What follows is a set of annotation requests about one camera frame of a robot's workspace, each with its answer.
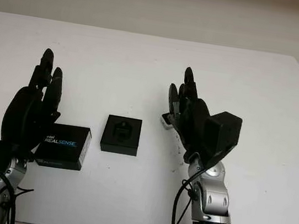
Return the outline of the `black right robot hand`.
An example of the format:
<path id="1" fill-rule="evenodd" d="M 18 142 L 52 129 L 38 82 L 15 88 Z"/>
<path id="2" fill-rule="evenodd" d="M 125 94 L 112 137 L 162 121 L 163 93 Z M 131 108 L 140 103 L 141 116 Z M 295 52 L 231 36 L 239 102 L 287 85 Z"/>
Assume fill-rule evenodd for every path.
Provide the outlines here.
<path id="1" fill-rule="evenodd" d="M 162 115 L 167 126 L 172 127 L 184 146 L 184 162 L 192 163 L 198 158 L 201 145 L 199 120 L 209 116 L 209 110 L 197 95 L 192 68 L 185 69 L 184 82 L 179 88 L 170 84 L 168 92 L 169 112 Z"/>

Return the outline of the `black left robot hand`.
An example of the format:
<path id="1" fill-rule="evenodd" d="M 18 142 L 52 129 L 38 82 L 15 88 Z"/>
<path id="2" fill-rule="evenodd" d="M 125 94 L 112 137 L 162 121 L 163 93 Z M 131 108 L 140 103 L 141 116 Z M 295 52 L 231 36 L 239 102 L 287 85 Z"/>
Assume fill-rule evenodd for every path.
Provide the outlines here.
<path id="1" fill-rule="evenodd" d="M 32 162 L 32 150 L 61 115 L 58 105 L 62 96 L 62 69 L 53 68 L 54 53 L 45 50 L 35 66 L 27 86 L 15 94 L 4 114 L 1 140 L 10 146 L 14 157 Z"/>

